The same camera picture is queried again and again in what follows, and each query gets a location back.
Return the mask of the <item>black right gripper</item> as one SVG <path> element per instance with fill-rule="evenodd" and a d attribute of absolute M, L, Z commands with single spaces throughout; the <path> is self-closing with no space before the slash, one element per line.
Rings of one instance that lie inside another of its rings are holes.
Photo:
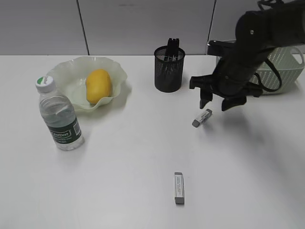
<path fill-rule="evenodd" d="M 244 105 L 246 96 L 261 96 L 262 88 L 251 83 L 250 79 L 263 62 L 263 58 L 223 57 L 211 75 L 191 77 L 190 88 L 201 88 L 200 109 L 212 101 L 213 94 L 225 98 L 222 111 Z"/>

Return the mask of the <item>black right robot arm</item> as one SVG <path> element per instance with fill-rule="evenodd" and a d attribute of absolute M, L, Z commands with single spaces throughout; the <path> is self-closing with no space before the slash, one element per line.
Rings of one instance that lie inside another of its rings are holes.
<path fill-rule="evenodd" d="M 293 0 L 261 0 L 269 9 L 247 11 L 235 28 L 235 42 L 220 54 L 220 60 L 210 75 L 193 76 L 190 89 L 200 89 L 200 108 L 214 95 L 223 98 L 222 111 L 244 105 L 248 96 L 260 97 L 263 91 L 274 89 L 263 85 L 257 69 L 266 63 L 275 73 L 279 86 L 283 81 L 268 59 L 276 48 L 302 45 L 305 42 L 305 2 Z"/>

